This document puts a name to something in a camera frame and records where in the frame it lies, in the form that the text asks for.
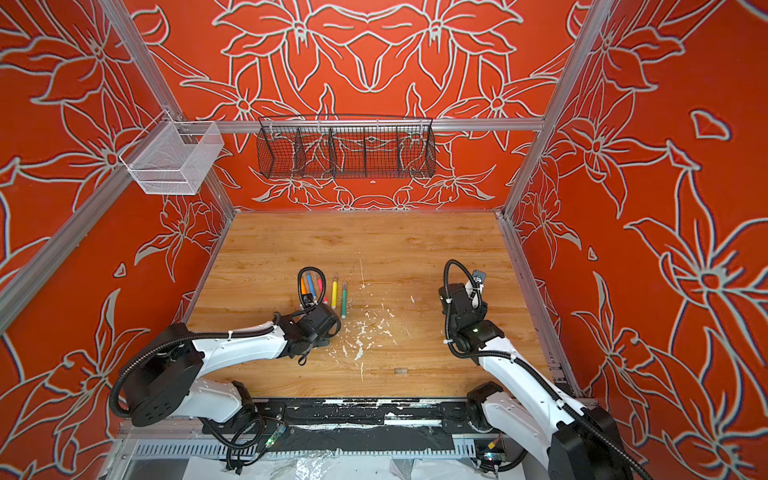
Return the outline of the green marker pen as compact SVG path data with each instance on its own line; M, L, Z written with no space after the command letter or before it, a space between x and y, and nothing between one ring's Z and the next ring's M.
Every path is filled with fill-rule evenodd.
M343 282L342 284L342 293L341 293L341 318L346 319L347 318L347 305L348 305L348 283Z

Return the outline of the yellow marker pen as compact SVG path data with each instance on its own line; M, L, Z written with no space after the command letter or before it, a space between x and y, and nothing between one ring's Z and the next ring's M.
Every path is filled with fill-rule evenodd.
M333 276L332 283L331 283L330 306L334 310L337 309L338 291L339 291L338 277L337 276Z

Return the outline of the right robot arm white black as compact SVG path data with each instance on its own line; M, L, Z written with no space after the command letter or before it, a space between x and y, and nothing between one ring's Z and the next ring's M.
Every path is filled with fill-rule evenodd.
M526 479L648 479L650 473L625 449L614 418L588 407L545 378L486 315L485 275L450 259L438 290L445 344L493 379L467 395L470 425L496 430L511 440L514 454L494 442L472 463L497 476L518 471Z

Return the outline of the pink marker pen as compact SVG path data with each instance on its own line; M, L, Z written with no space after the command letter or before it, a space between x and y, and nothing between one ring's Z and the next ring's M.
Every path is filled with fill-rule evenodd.
M317 278L317 286L318 286L318 289L320 290L320 293L321 293L320 298L321 298L322 302L327 304L328 303L328 299L327 299L327 295L326 295L325 280L323 278L321 278L321 277L318 277Z

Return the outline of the blue marker pen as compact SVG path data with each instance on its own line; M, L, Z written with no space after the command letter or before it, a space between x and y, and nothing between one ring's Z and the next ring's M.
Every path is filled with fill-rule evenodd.
M313 296L313 298L317 299L316 290L315 290L312 275L310 272L305 273L305 280L307 283L309 293Z

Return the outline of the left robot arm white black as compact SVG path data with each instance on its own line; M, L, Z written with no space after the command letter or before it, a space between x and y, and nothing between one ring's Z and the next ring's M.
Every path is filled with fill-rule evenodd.
M135 427L168 417L229 422L251 407L250 393L241 383L208 376L283 358L304 366L313 350L329 346L342 329L340 315L324 302L327 287L324 272L307 266L297 274L300 308L295 312L220 332L194 332L181 323L167 327L121 367L108 396L109 410Z

